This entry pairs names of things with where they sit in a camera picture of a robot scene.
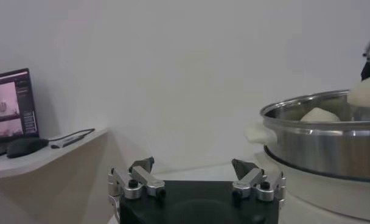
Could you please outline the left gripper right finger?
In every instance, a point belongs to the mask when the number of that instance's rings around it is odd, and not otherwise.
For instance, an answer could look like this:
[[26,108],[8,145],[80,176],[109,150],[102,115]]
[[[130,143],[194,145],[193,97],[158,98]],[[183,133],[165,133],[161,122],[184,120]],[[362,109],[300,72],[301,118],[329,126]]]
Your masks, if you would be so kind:
[[283,172],[273,170],[266,172],[256,164],[232,159],[231,164],[238,180],[232,183],[232,196],[235,202],[240,202],[255,195],[262,202],[272,202],[276,199],[285,203],[287,178]]

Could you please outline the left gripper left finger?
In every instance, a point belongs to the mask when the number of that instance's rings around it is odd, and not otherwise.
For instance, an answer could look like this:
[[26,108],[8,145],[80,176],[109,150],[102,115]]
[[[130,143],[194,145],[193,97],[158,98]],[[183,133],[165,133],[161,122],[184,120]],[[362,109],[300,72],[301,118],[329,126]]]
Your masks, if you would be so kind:
[[155,159],[151,156],[135,161],[127,172],[111,168],[108,174],[109,196],[115,199],[124,196],[126,199],[136,200],[142,197],[145,189],[148,196],[163,200],[166,197],[166,184],[151,174],[154,163]]

